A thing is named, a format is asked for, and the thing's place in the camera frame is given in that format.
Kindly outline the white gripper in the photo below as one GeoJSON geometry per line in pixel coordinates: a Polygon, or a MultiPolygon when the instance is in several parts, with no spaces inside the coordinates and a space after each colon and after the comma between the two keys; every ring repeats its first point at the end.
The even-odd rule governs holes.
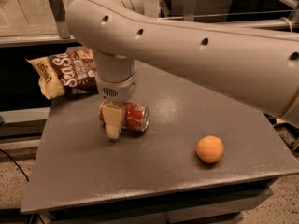
{"type": "MultiPolygon", "coordinates": [[[[94,63],[96,85],[101,96],[114,103],[121,103],[132,98],[136,87],[134,59],[96,51],[94,63]]],[[[107,136],[116,140],[121,133],[125,108],[114,103],[104,103],[102,113],[107,136]]]]}

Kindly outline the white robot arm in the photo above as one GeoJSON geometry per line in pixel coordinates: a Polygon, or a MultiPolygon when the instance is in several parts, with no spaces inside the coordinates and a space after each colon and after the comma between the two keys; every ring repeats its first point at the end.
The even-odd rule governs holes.
{"type": "Polygon", "coordinates": [[[142,0],[74,0],[66,24],[92,50],[110,102],[132,97],[140,61],[299,125],[296,34],[152,18],[142,0]]]}

